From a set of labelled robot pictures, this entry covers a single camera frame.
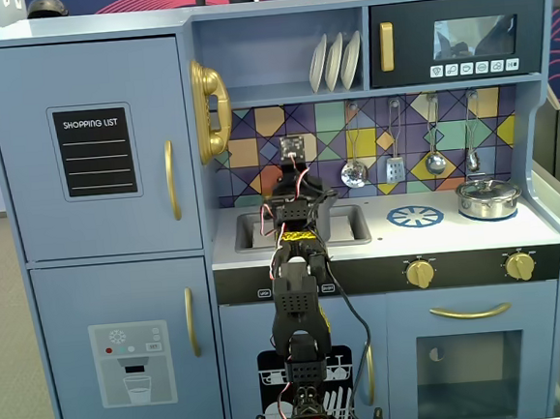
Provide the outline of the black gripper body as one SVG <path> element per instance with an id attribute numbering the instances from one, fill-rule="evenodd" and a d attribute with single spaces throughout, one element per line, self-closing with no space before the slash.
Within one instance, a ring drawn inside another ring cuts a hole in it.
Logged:
<path id="1" fill-rule="evenodd" d="M 313 176 L 306 163 L 290 162 L 280 166 L 281 177 L 271 191 L 272 205 L 281 206 L 294 200 L 324 201 L 330 196 L 318 176 Z"/>

